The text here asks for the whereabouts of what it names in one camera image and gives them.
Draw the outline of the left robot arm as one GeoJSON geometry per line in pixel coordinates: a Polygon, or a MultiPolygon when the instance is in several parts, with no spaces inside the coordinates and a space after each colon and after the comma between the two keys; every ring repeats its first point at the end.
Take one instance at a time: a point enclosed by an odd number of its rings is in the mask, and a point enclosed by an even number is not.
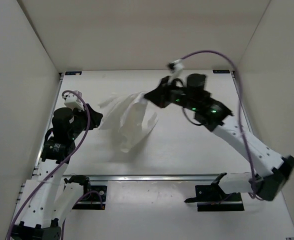
{"type": "Polygon", "coordinates": [[[64,178],[72,155],[81,146],[75,140],[96,129],[103,118],[87,104],[54,111],[46,133],[37,177],[25,183],[18,212],[9,227],[9,240],[60,240],[64,221],[80,199],[92,194],[85,175],[64,178]]]}

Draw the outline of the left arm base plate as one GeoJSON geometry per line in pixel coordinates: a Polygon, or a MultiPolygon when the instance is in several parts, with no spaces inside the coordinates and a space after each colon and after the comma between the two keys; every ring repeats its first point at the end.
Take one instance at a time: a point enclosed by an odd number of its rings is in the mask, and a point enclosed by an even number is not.
{"type": "Polygon", "coordinates": [[[106,185],[92,185],[90,178],[85,175],[72,175],[64,179],[65,184],[76,183],[83,187],[83,196],[75,203],[73,210],[105,210],[107,189],[106,185]]]}

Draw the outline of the white pleated skirt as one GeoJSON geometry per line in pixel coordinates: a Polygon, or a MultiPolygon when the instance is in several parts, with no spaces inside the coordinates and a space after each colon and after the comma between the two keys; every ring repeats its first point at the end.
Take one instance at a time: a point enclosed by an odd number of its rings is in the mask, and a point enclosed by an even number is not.
{"type": "Polygon", "coordinates": [[[110,130],[117,148],[128,153],[153,130],[158,122],[156,111],[148,107],[145,92],[112,94],[98,104],[103,111],[99,130],[110,130]]]}

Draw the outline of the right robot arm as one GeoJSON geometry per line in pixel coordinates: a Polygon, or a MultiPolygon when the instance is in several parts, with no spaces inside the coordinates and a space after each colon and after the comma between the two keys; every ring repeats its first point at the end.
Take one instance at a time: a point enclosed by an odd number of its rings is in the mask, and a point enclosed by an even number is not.
{"type": "Polygon", "coordinates": [[[161,109],[175,104],[192,111],[194,125],[205,127],[249,162],[250,172],[220,174],[210,185],[213,198],[223,200],[231,194],[248,193],[253,199],[273,201],[294,170],[294,157],[282,156],[246,131],[241,120],[205,90],[206,79],[204,74],[193,73],[178,86],[181,79],[166,76],[144,98],[161,109]]]}

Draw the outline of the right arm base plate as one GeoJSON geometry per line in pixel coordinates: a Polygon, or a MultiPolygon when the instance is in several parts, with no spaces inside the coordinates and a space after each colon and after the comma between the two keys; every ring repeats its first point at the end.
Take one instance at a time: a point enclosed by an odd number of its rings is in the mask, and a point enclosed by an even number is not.
{"type": "Polygon", "coordinates": [[[184,200],[186,204],[196,203],[198,212],[241,212],[244,205],[240,192],[224,193],[219,183],[226,172],[221,173],[210,185],[196,185],[195,196],[184,200]]]}

